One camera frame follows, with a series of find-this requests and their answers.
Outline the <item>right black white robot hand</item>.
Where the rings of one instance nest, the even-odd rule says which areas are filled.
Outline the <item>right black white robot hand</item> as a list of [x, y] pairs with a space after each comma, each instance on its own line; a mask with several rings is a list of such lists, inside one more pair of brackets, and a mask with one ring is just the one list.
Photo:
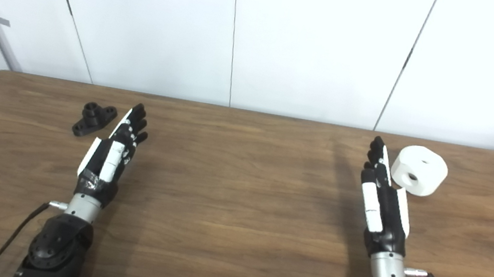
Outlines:
[[368, 160], [360, 174], [366, 219], [363, 242], [368, 255], [384, 252], [405, 257], [401, 191], [392, 186], [387, 146], [377, 135], [369, 147]]

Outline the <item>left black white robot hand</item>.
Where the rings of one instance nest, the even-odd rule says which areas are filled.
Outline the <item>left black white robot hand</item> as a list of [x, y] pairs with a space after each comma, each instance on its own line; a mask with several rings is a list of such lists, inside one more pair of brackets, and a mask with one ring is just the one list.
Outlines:
[[95, 139], [78, 169], [74, 193], [96, 199], [106, 207], [117, 196], [119, 179], [137, 147], [148, 138], [142, 103], [130, 109], [108, 138]]

